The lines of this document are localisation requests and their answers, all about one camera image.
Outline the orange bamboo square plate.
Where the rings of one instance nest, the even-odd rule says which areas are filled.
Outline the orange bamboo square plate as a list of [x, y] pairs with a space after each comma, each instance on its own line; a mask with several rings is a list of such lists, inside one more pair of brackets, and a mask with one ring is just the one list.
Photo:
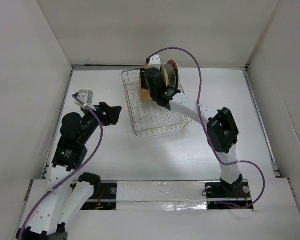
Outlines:
[[148, 64], [146, 63], [139, 70], [139, 95], [142, 103], [148, 103], [152, 101], [147, 82], [144, 78], [144, 71], [148, 68]]

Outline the teal flower plate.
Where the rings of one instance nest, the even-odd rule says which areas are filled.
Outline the teal flower plate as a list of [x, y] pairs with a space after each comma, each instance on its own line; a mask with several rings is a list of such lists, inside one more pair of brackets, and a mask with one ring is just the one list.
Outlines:
[[175, 68], [170, 63], [165, 64], [164, 68], [165, 68], [167, 76], [168, 76], [168, 86], [177, 88], [178, 81], [177, 81]]

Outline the red and blue floral plate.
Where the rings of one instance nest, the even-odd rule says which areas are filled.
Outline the red and blue floral plate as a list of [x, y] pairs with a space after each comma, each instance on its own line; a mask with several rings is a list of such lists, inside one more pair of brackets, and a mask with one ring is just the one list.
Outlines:
[[174, 69], [174, 73], [175, 73], [175, 88], [179, 88], [180, 86], [180, 75], [179, 75], [179, 66], [177, 64], [177, 62], [173, 59], [170, 59], [168, 62], [168, 64], [172, 65], [173, 69]]

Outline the beige bird pattern plate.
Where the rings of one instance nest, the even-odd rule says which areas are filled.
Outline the beige bird pattern plate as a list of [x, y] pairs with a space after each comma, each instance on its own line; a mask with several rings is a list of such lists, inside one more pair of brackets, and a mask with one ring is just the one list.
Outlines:
[[168, 75], [168, 72], [167, 72], [167, 70], [166, 70], [166, 68], [163, 64], [161, 65], [161, 73], [163, 75], [165, 85], [169, 86], [169, 75]]

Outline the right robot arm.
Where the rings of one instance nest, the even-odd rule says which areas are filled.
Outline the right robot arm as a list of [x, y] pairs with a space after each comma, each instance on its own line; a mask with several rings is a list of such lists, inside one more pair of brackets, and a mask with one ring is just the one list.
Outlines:
[[216, 159], [220, 164], [220, 188], [227, 197], [239, 191], [243, 175], [238, 167], [236, 143], [239, 130], [232, 112], [224, 107], [203, 107], [191, 100], [178, 88], [167, 86], [164, 75], [157, 68], [140, 70], [141, 87], [160, 107], [180, 113], [201, 124]]

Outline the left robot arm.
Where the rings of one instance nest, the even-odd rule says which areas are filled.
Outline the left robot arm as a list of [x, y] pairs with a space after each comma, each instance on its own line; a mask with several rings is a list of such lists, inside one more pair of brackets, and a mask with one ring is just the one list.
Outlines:
[[86, 143], [96, 129], [116, 125], [121, 106], [81, 106], [84, 113], [66, 114], [61, 120], [61, 137], [52, 159], [46, 193], [32, 208], [16, 233], [18, 240], [66, 240], [70, 225], [89, 198], [103, 195], [97, 174], [77, 173], [91, 160]]

